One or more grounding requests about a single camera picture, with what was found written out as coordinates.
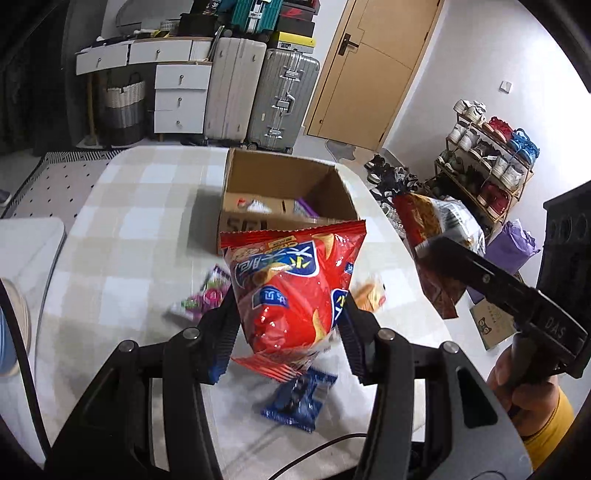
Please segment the yellow sleeve forearm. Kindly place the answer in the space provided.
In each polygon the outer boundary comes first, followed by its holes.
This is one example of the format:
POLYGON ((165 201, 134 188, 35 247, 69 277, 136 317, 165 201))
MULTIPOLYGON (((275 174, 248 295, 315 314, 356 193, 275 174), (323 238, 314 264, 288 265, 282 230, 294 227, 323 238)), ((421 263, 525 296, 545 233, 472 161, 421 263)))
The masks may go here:
POLYGON ((558 388, 557 406, 546 424, 534 435, 523 437, 533 470, 538 469, 552 454, 570 429, 575 415, 567 396, 558 388))

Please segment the person's right hand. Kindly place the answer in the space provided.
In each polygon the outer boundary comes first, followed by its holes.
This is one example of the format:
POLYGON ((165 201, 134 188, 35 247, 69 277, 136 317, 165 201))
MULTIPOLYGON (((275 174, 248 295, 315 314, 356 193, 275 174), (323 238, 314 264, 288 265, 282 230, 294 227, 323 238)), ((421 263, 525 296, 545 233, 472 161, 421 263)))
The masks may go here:
POLYGON ((497 359, 487 384, 507 412, 512 407, 518 409, 512 416, 512 423, 522 437, 530 437, 546 425, 558 405, 558 377, 552 376, 537 384, 509 388, 511 373, 512 347, 509 346, 497 359))

